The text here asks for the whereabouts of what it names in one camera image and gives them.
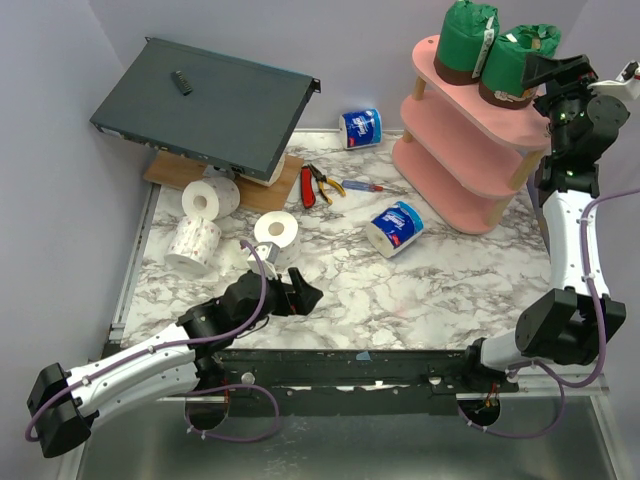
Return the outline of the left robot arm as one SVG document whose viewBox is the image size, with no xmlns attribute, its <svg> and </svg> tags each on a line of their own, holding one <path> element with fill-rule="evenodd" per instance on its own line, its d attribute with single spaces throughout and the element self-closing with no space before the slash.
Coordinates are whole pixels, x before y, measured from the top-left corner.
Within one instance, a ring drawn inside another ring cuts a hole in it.
<svg viewBox="0 0 640 480">
<path fill-rule="evenodd" d="M 43 368 L 27 399 L 26 441 L 57 457 L 83 444 L 110 414 L 164 396 L 214 393 L 227 383 L 219 351 L 257 322 L 308 315 L 322 299 L 298 269 L 288 273 L 284 282 L 247 272 L 146 341 L 81 367 Z"/>
</svg>

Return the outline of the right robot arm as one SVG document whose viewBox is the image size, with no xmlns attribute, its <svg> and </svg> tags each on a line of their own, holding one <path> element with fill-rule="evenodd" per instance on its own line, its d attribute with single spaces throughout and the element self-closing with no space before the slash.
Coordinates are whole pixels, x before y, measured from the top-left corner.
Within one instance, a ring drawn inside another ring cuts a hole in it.
<svg viewBox="0 0 640 480">
<path fill-rule="evenodd" d="M 585 55 L 550 59 L 529 53 L 521 84 L 543 85 L 535 109 L 549 120 L 551 150 L 536 172 L 551 260 L 550 289 L 525 309 L 513 331 L 481 338 L 465 352 L 460 379 L 480 392 L 494 381 L 539 366 L 560 385 L 583 388 L 603 370 L 608 341 L 626 319 L 601 271 L 597 207 L 598 160 L 629 119 L 639 96 L 639 64 L 614 80 L 599 80 Z"/>
</svg>

